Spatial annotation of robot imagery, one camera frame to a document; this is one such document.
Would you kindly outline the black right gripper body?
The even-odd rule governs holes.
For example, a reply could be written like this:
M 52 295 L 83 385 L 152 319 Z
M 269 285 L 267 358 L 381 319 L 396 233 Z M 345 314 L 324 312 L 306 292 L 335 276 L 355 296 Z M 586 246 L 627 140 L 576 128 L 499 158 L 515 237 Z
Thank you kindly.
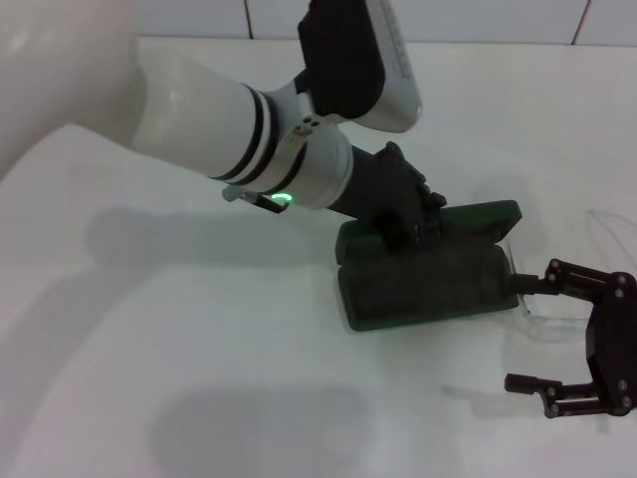
M 586 327 L 586 361 L 604 412 L 625 416 L 636 407 L 636 279 L 609 276 Z

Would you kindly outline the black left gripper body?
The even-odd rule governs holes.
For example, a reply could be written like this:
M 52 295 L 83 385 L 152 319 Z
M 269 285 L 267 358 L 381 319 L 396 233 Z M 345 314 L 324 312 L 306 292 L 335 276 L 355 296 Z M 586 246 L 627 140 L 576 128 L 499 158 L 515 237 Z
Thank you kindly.
M 402 253 L 425 245 L 414 243 L 413 225 L 429 217 L 422 209 L 422 194 L 428 191 L 425 176 L 396 143 L 377 153 L 354 147 L 349 180 L 328 209 L 377 231 L 389 253 Z

